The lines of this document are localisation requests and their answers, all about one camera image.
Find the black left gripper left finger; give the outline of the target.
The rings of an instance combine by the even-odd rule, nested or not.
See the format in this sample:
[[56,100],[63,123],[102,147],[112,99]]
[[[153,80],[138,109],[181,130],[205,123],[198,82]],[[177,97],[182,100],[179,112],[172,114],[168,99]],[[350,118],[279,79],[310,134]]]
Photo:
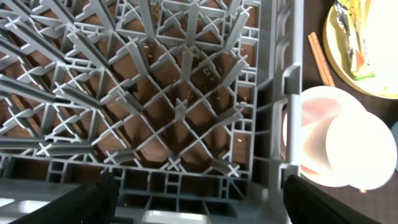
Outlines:
[[118,197],[118,182],[110,172],[103,172],[99,181],[83,184],[12,224],[110,224]]

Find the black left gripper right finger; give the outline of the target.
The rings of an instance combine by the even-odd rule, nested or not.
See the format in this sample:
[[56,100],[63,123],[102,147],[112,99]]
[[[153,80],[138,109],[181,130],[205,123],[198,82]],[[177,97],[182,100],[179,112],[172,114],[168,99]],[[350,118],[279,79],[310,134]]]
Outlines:
[[284,182],[283,201],[293,224],[378,224],[297,175]]

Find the light blue bowl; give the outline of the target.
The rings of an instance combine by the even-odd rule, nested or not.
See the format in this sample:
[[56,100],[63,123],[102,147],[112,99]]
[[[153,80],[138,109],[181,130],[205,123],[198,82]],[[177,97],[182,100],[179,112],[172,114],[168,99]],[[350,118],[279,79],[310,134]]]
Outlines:
[[398,121],[396,121],[391,127],[391,133],[394,137],[396,147],[398,147]]

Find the green orange snack wrapper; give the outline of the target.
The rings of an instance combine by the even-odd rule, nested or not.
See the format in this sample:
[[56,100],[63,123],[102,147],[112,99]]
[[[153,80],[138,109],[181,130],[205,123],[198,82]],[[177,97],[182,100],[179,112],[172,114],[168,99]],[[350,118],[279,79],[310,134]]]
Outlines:
[[366,30],[371,1],[336,0],[337,21],[346,35],[350,72],[354,80],[376,76],[368,57]]

